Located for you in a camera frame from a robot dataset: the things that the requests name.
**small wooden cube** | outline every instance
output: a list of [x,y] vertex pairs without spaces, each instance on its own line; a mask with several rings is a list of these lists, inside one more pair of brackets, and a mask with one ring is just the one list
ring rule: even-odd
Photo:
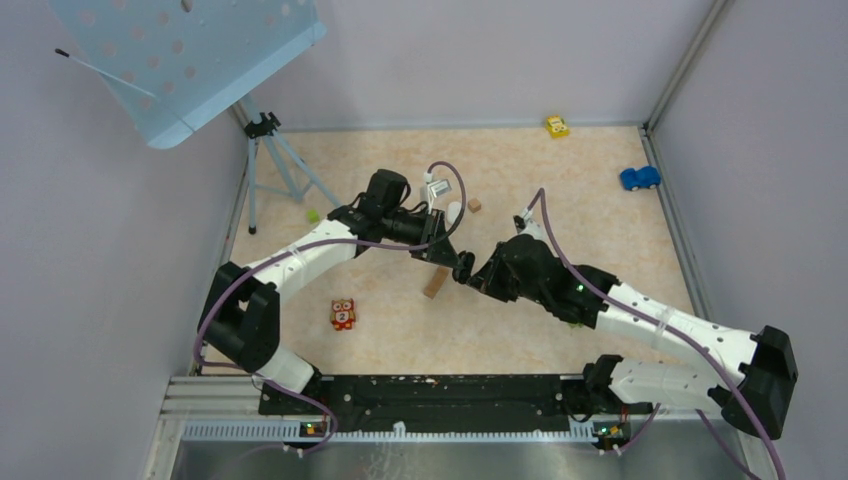
[[472,198],[468,201],[468,209],[471,210],[471,213],[477,213],[481,208],[483,208],[483,204],[480,203],[480,200]]
[[430,279],[430,283],[424,288],[424,295],[427,295],[431,300],[436,298],[436,294],[441,290],[449,273],[450,269],[447,267],[437,268],[436,273],[433,274],[433,278]]

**yellow toy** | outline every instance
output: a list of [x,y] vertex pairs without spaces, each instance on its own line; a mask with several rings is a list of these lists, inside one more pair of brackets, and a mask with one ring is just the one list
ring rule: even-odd
[[564,137],[569,134],[568,126],[559,115],[548,117],[545,121],[545,128],[548,129],[548,133],[551,134],[551,138]]

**gray wall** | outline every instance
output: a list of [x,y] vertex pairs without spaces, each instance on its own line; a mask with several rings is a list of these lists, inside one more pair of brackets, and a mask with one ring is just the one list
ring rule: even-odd
[[316,0],[257,91],[285,128],[641,123],[710,0]]
[[45,1],[0,3],[3,479],[140,475],[244,165],[226,117],[147,148],[73,46]]
[[715,320],[792,337],[789,478],[845,478],[848,2],[736,2],[658,133]]

